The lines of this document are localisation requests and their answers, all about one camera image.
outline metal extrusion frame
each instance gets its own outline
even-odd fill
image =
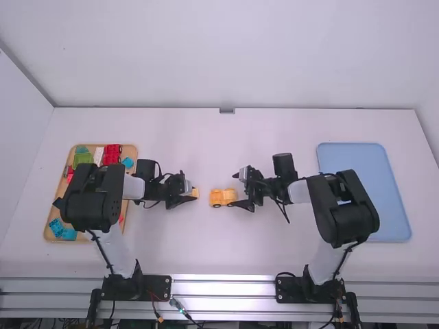
[[[330,305],[278,304],[274,276],[172,278],[171,294],[196,321],[327,321],[332,313]],[[363,322],[439,324],[439,282],[345,283],[347,291],[357,294]],[[0,278],[0,317],[85,318],[91,291],[101,285],[101,278]],[[185,319],[168,303],[156,305],[164,319]],[[111,307],[112,302],[101,302],[97,316],[109,317]],[[116,302],[114,318],[155,316],[151,302]]]

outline wooden tray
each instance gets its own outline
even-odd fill
[[[87,149],[90,151],[90,153],[93,155],[95,153],[96,147],[98,146],[102,146],[104,147],[107,144],[79,144],[79,145],[83,145],[85,147],[87,147]],[[79,145],[75,145],[70,149],[69,152],[69,156],[67,158],[66,161],[66,166],[69,165],[71,166],[73,164],[73,157],[75,156],[75,149],[77,146]],[[137,148],[134,145],[131,144],[121,144],[122,146],[122,154],[121,156],[121,160],[123,160],[124,158],[126,158],[127,156],[129,156],[133,161],[134,161],[134,166],[131,169],[126,170],[126,173],[128,174],[132,174],[135,172],[135,168],[136,168],[136,161],[137,161]],[[58,188],[56,190],[56,194],[54,197],[54,201],[58,198],[58,197],[63,197],[65,191],[67,190],[68,187],[68,183],[67,183],[67,178],[64,178],[62,176],[61,173],[61,179],[60,179],[60,183],[58,184]],[[126,222],[126,211],[128,209],[128,200],[123,200],[122,201],[122,209],[121,209],[121,215],[123,216],[123,221],[120,224],[122,232],[125,229],[125,222]],[[78,232],[78,236],[76,237],[75,241],[66,241],[63,239],[59,239],[56,238],[54,236],[54,234],[52,233],[50,227],[49,227],[49,223],[51,221],[53,221],[55,218],[59,218],[61,220],[61,215],[60,215],[60,211],[55,208],[54,206],[52,206],[50,208],[50,213],[49,216],[47,218],[47,222],[46,225],[44,227],[44,239],[46,241],[49,242],[68,242],[68,243],[74,243],[74,242],[85,242],[88,241],[88,239],[81,233]],[[68,223],[64,223],[62,222],[62,224],[66,227],[66,228],[71,228],[71,224]]]

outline light blue tray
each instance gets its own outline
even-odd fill
[[[398,186],[384,147],[376,143],[322,143],[320,171],[354,169],[377,209],[380,226],[368,241],[405,242],[412,236]]]

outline white wall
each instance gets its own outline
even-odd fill
[[[0,111],[1,243],[54,111],[1,49]]]
[[[426,90],[416,111],[436,162],[439,164],[439,78]]]
[[[0,39],[59,106],[421,108],[438,13],[436,0],[5,0]],[[435,115],[420,113],[432,145]]]

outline white tabletop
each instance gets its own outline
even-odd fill
[[[130,204],[126,242],[146,273],[300,273],[320,238],[310,205],[288,206],[288,225],[271,200],[255,213],[209,207],[212,188],[252,165],[273,176],[272,155],[291,152],[299,176],[318,172],[322,142],[376,142],[388,154],[412,227],[406,243],[367,243],[344,277],[437,280],[439,170],[413,110],[66,108],[56,109],[0,249],[0,276],[101,275],[91,244],[48,243],[43,228],[70,148],[132,143],[139,158],[182,169],[200,199],[165,210]]]

